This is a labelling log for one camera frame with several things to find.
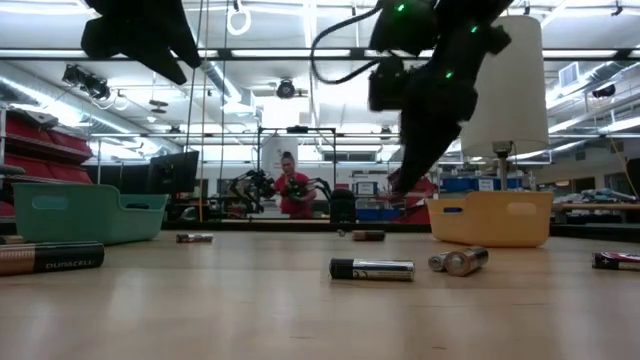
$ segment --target teal plastic basket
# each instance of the teal plastic basket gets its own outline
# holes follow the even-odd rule
[[[153,239],[160,232],[168,198],[120,195],[109,185],[12,186],[18,235],[34,243],[97,241],[109,245]],[[127,209],[131,204],[138,208]]]

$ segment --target red shirt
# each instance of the red shirt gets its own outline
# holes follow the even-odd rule
[[[309,178],[300,173],[295,173],[296,182],[300,187],[307,187],[309,184]],[[311,203],[310,202],[294,202],[287,196],[287,177],[282,174],[278,180],[276,180],[276,191],[282,196],[282,202],[280,203],[280,209],[283,214],[291,215],[292,219],[304,219],[310,218],[312,215],[311,212]]]

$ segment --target yellow storage bin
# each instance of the yellow storage bin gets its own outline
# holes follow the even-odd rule
[[[537,247],[549,237],[553,194],[479,191],[428,200],[431,232],[441,241],[485,247]]]

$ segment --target duracell logo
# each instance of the duracell logo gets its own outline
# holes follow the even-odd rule
[[[63,261],[59,263],[49,263],[46,265],[47,269],[62,269],[66,267],[80,267],[93,265],[92,260],[78,260],[78,261]]]

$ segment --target person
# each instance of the person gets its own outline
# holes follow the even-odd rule
[[[296,162],[290,152],[285,151],[280,159],[282,175],[276,180],[276,191],[282,196],[280,209],[283,214],[289,214],[291,219],[308,219],[312,216],[311,202],[316,198],[315,190],[306,190],[309,178],[296,172]],[[290,182],[294,181],[301,193],[294,193]]]

